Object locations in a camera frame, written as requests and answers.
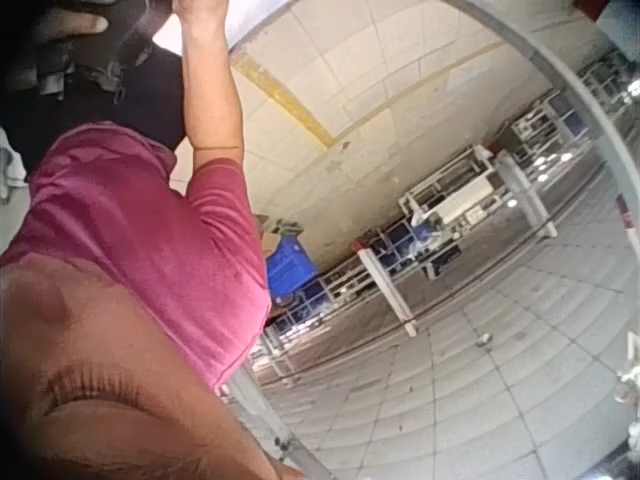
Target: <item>light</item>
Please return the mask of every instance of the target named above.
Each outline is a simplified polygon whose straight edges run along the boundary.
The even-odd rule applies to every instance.
[[[637,97],[640,95],[640,79],[634,80],[627,88],[632,97]]]

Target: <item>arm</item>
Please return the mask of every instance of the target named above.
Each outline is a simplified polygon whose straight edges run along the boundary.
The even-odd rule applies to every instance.
[[[208,9],[197,14],[185,10],[203,2],[177,3],[184,42],[185,126],[194,148],[194,172],[217,158],[242,164],[242,108],[224,30],[227,0],[209,0]]]

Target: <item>skin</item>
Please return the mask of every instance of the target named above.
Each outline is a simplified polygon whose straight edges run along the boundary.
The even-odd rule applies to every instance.
[[[221,156],[242,163],[227,7],[226,0],[174,3],[185,32],[185,113],[196,170]],[[84,20],[93,27],[82,31],[90,33],[95,18]],[[67,27],[58,24],[55,36]],[[211,479],[303,478],[264,454],[145,308],[95,265],[31,255],[2,270],[1,286],[3,400],[35,457],[123,471],[195,458]]]

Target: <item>person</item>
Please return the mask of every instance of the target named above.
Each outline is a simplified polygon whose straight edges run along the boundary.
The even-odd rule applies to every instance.
[[[139,132],[90,123],[55,142],[1,259],[5,420],[50,478],[303,478],[214,394],[270,297],[242,173],[228,0],[173,7],[194,147],[186,197],[168,186],[173,153]],[[83,19],[84,33],[101,30]]]

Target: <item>yellow stripe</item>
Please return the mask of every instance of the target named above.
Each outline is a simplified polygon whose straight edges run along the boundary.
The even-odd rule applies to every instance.
[[[335,139],[324,126],[313,116],[307,107],[269,70],[260,65],[247,52],[239,51],[232,56],[233,67],[244,75],[269,98],[284,108],[322,145],[331,148]]]

